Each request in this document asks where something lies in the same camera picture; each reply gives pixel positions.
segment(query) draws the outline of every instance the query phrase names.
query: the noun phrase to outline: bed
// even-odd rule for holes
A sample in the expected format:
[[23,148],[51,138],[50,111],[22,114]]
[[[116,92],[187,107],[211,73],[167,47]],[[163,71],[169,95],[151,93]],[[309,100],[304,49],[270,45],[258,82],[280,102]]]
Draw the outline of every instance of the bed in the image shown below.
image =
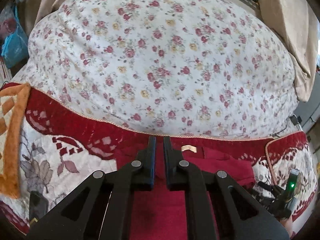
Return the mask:
[[[284,128],[283,135],[300,129],[288,120],[298,104],[292,55],[262,21],[227,0],[66,0],[35,26],[28,49],[28,63],[12,79],[33,87],[22,121],[21,197],[1,197],[23,232],[31,190],[54,207],[71,181],[75,187],[96,169],[116,170],[120,143],[137,143],[130,138],[170,135],[181,146],[197,138],[272,140]],[[81,119],[79,129],[94,122],[86,126],[92,133],[79,138],[63,124],[69,115]],[[106,135],[94,133],[102,124]],[[316,191],[301,133],[293,142],[308,187],[299,210]],[[271,182],[265,147],[236,158],[261,165],[256,179]],[[271,165],[285,163],[276,167],[276,183],[296,163],[290,152],[269,156]]]

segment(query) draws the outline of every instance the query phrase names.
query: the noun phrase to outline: beige cloth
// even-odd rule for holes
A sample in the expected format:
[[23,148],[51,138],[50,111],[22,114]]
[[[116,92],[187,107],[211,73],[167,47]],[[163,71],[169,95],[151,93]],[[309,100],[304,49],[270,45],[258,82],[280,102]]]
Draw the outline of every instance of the beige cloth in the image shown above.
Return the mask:
[[297,97],[308,101],[316,74],[318,20],[306,0],[258,0],[265,24],[291,53]]

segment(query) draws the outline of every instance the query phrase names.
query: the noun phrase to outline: floral fabric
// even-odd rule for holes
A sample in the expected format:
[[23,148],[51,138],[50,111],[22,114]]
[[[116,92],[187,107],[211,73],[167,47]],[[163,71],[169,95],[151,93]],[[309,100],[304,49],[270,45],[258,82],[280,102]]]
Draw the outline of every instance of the floral fabric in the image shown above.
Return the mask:
[[297,106],[286,48],[226,0],[66,0],[28,46],[12,81],[135,131],[264,137]]

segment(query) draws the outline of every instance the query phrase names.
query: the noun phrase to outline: red blanket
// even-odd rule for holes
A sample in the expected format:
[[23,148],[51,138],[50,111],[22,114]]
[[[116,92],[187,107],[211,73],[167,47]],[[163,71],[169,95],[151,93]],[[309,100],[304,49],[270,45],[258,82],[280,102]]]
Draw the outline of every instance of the red blanket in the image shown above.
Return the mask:
[[[118,168],[132,161],[138,150],[146,148],[150,136],[150,134],[117,127],[107,121],[76,114],[36,89],[30,91],[25,117],[34,130],[44,135],[52,135],[52,142],[55,143],[57,149],[56,153],[61,157],[83,154],[84,149],[77,143],[80,142],[91,155],[104,160],[116,159]],[[141,237],[148,239],[187,238],[184,194],[183,192],[169,192],[165,188],[162,141],[163,137],[157,136],[154,190],[135,194],[132,239],[141,239]],[[272,138],[239,141],[201,136],[172,137],[171,141],[175,149],[180,149],[183,145],[195,146],[197,153],[185,151],[184,157],[202,170],[209,172],[225,170],[239,184],[247,186],[252,186],[255,180],[264,179],[264,175],[262,176],[264,173],[269,174],[268,179],[271,182],[266,153],[271,165],[276,166],[280,161],[281,163],[287,162],[289,165],[290,162],[294,163],[297,157],[293,156],[292,149],[296,149],[295,152],[298,155],[299,151],[308,148],[303,132],[294,133],[275,141]],[[62,143],[68,143],[74,148],[62,147]],[[66,168],[72,172],[71,167],[66,166]],[[277,167],[275,179],[278,179],[279,171],[281,176],[285,175],[288,167],[282,169]],[[285,176],[281,176],[279,183],[285,181]],[[313,194],[308,191],[308,195],[304,197],[305,200],[299,203],[294,218],[305,210],[312,197]],[[19,230],[27,233],[28,226],[25,221],[15,215],[8,205],[0,201],[0,208]]]

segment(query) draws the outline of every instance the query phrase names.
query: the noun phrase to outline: quilted bedspread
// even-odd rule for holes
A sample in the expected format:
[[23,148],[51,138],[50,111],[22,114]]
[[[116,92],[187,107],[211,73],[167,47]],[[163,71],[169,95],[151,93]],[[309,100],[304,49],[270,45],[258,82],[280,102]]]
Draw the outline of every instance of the quilted bedspread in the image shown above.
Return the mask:
[[[148,137],[147,133],[134,132],[104,120],[79,115],[52,97],[31,88],[20,135],[21,197],[12,199],[0,194],[0,209],[11,223],[27,233],[32,190],[44,195],[50,210],[95,170],[112,172],[132,161],[138,150],[146,148]],[[157,136],[156,151],[163,149],[162,141],[162,136]],[[171,141],[175,149],[193,145],[199,152],[213,150],[228,154],[236,160],[248,161],[249,167],[250,163],[253,167],[256,181],[262,180],[268,184],[275,182],[281,187],[285,186],[290,169],[299,169],[301,191],[297,196],[299,201],[293,219],[302,214],[315,194],[316,175],[306,135],[302,131],[277,140],[178,136],[172,137]],[[159,158],[156,159],[157,174],[164,173],[164,166],[162,169],[157,166]],[[157,176],[159,178],[162,178],[165,185],[164,175]],[[181,198],[176,204],[184,211],[183,193]],[[142,216],[146,225],[152,223],[148,217]],[[174,219],[181,220],[181,217],[176,214]],[[134,228],[134,223],[144,222],[138,220],[132,223]],[[162,233],[172,232],[166,239],[187,238],[186,231],[181,230],[184,235],[177,236],[174,230],[168,224]],[[146,228],[146,239],[149,239],[148,232],[150,230]],[[141,232],[137,232],[132,239],[141,239],[140,236]]]
[[134,131],[259,138],[297,106],[288,51],[226,0],[66,0],[13,78]]

